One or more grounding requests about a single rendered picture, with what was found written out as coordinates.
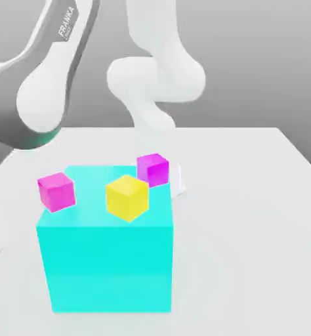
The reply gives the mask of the small magenta cube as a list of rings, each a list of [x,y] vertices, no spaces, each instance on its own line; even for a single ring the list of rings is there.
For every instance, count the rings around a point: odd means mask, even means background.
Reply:
[[[140,156],[136,160],[137,178],[150,188],[169,182],[169,162],[159,154]]]

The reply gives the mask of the small yellow cube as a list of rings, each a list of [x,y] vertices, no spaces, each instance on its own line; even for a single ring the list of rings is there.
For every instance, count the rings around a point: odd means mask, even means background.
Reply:
[[[133,222],[149,209],[149,185],[123,175],[106,185],[107,211],[126,222]]]

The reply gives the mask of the small pink cube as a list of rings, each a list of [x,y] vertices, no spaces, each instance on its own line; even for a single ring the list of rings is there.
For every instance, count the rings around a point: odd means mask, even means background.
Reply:
[[[41,202],[51,212],[76,204],[73,180],[59,172],[37,180]]]

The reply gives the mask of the large cyan box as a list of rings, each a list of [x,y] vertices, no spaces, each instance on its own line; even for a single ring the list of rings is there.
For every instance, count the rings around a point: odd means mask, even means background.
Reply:
[[[126,222],[106,209],[106,185],[132,165],[72,165],[76,204],[44,211],[36,229],[54,312],[157,312],[172,306],[173,212],[168,184]]]

